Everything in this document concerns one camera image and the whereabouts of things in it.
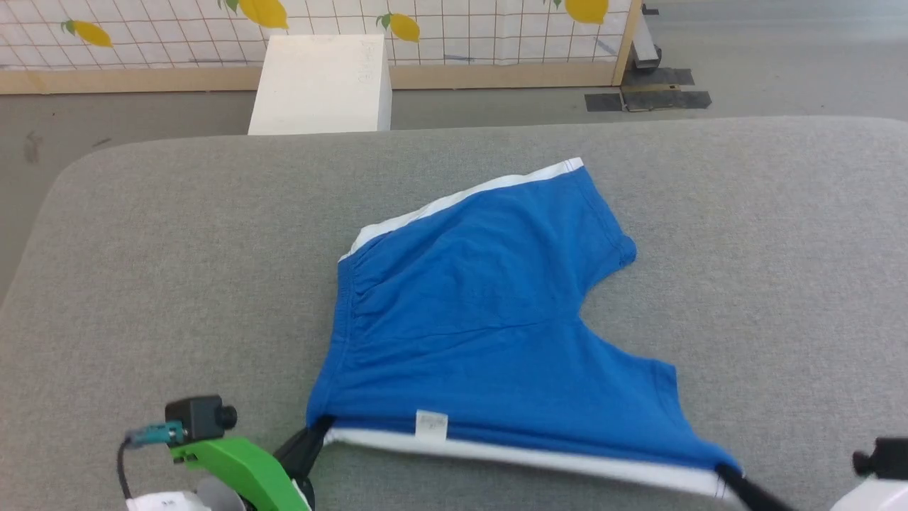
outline yellow lemon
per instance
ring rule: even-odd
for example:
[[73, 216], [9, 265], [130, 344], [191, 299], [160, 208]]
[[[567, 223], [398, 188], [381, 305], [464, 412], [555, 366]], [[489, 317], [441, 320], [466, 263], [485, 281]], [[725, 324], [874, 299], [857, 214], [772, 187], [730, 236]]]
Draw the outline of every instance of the yellow lemon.
[[98, 25], [92, 25], [86, 21], [68, 20], [60, 24], [60, 28], [72, 35], [78, 35], [91, 45], [108, 46], [111, 45], [111, 37]]
[[565, 0], [565, 10], [580, 23], [602, 25], [606, 21], [608, 0]]
[[404, 41], [417, 43], [419, 41], [419, 25], [407, 15], [387, 13], [375, 18], [375, 25], [381, 21], [385, 28], [391, 27], [391, 32]]
[[240, 8], [246, 17], [261, 26], [288, 28], [287, 10], [280, 0], [240, 0]]

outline gray table surface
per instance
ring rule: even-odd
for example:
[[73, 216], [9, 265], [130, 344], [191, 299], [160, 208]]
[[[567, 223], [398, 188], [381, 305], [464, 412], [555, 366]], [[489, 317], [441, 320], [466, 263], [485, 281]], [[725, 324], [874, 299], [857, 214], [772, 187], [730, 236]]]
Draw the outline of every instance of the gray table surface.
[[[704, 438], [802, 509], [908, 434], [908, 125], [761, 118], [125, 145], [65, 170], [0, 311], [4, 511], [117, 509], [122, 432], [220, 393], [235, 434], [301, 426], [335, 265], [366, 224], [581, 156], [638, 258], [587, 297], [609, 342], [677, 365]], [[191, 487], [163, 448], [135, 493]], [[721, 508], [590, 477], [330, 446], [319, 508]]]

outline blue connector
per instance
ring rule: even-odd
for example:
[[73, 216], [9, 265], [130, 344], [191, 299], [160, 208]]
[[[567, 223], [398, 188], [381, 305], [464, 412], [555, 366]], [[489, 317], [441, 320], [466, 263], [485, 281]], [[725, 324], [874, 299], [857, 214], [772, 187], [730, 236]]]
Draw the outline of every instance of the blue connector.
[[151, 444], [180, 444], [183, 441], [183, 423], [178, 420], [151, 424], [126, 432], [130, 449], [138, 449]]

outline white cardboard box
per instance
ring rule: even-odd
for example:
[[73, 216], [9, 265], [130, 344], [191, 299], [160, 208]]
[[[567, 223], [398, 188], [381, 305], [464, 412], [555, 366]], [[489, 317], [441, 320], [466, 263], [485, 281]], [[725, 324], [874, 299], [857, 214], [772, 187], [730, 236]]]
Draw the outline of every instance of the white cardboard box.
[[387, 131], [383, 35], [273, 35], [249, 135]]

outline grid panel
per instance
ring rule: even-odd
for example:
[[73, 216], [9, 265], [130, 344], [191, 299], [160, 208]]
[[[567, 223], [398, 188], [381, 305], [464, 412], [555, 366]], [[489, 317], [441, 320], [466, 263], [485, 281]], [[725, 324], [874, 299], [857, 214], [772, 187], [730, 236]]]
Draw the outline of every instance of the grid panel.
[[599, 23], [602, 1], [5, 0], [0, 69], [261, 66], [273, 34], [384, 34], [392, 65], [615, 62], [631, 0]]

